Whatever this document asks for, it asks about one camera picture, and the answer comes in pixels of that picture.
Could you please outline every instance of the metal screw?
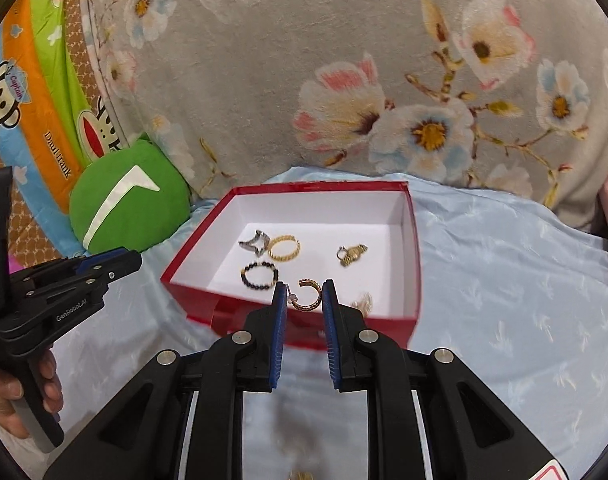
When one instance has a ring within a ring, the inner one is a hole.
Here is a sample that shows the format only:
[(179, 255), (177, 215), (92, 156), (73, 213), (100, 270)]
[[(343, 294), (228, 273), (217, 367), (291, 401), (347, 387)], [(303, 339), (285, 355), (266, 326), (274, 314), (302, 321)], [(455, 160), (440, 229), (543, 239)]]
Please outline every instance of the metal screw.
[(359, 332), (359, 338), (364, 342), (364, 343), (374, 343), (375, 341), (377, 341), (379, 339), (379, 334), (377, 332), (375, 332), (374, 330), (362, 330), (361, 332)]
[(172, 350), (162, 350), (157, 354), (157, 362), (162, 366), (172, 365), (175, 359), (177, 359), (177, 356)]
[(233, 334), (233, 343), (236, 343), (238, 345), (245, 345), (252, 338), (253, 336), (250, 332), (247, 332), (246, 330), (240, 330), (239, 332), (235, 332)]
[(445, 365), (455, 360), (455, 355), (448, 348), (439, 348), (435, 352), (435, 359)]

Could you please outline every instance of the black handle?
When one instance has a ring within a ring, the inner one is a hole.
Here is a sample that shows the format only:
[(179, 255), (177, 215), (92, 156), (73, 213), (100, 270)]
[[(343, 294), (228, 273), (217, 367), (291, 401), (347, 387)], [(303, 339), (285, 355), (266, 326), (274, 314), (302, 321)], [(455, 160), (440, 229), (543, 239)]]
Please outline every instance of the black handle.
[(60, 418), (44, 409), (44, 378), (38, 369), (39, 358), (28, 361), (7, 361), (0, 368), (15, 376), (24, 389), (24, 396), (13, 400), (12, 404), (43, 453), (50, 453), (64, 442), (64, 432), (60, 428)]

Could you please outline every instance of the colorful striped fabric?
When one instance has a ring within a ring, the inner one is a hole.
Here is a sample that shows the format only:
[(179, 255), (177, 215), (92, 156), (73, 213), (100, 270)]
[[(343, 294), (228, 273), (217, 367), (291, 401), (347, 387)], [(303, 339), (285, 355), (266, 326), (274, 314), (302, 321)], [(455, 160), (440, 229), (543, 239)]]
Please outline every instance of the colorful striped fabric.
[[(34, 236), (45, 235), (65, 256), (83, 251), (68, 218), (79, 176), (126, 145), (94, 81), (78, 75), (88, 54), (83, 41), (68, 42), (81, 37), (76, 16), (79, 0), (17, 0), (0, 25), (0, 160), (14, 167), (22, 203), (41, 228)], [(32, 265), (53, 256), (18, 259)]]

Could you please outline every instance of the white stripe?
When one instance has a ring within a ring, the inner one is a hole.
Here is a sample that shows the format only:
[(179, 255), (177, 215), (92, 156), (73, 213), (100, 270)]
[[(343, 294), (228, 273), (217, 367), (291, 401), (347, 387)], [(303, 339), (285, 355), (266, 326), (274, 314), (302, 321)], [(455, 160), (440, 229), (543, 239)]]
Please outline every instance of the white stripe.
[(95, 213), (91, 225), (88, 226), (88, 231), (84, 235), (84, 240), (82, 241), (84, 249), (88, 249), (95, 233), (97, 233), (97, 230), (104, 220), (106, 220), (106, 217), (110, 215), (113, 208), (120, 203), (120, 200), (126, 196), (126, 193), (134, 187), (143, 187), (144, 189), (159, 191), (159, 186), (153, 182), (151, 177), (144, 173), (142, 168), (139, 166), (130, 168), (128, 173), (126, 173), (119, 182), (115, 184), (115, 187), (111, 189), (111, 192), (108, 193), (108, 196), (97, 210), (97, 213)]

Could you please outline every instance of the black beaded ring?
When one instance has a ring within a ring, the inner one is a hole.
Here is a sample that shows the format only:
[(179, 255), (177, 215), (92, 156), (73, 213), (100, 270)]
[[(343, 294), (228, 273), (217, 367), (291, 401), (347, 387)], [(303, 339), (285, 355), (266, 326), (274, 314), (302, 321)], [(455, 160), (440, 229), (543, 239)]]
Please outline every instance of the black beaded ring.
[[(257, 266), (267, 267), (268, 269), (271, 269), (273, 271), (273, 282), (270, 285), (255, 285), (255, 283), (251, 283), (248, 281), (246, 273)], [(244, 269), (241, 270), (240, 274), (242, 276), (242, 283), (244, 283), (244, 285), (248, 288), (252, 288), (254, 290), (268, 290), (269, 288), (273, 288), (273, 286), (275, 286), (275, 283), (279, 281), (279, 270), (277, 270), (277, 267), (275, 267), (270, 262), (253, 262), (252, 264), (248, 264), (247, 266), (245, 266)]]

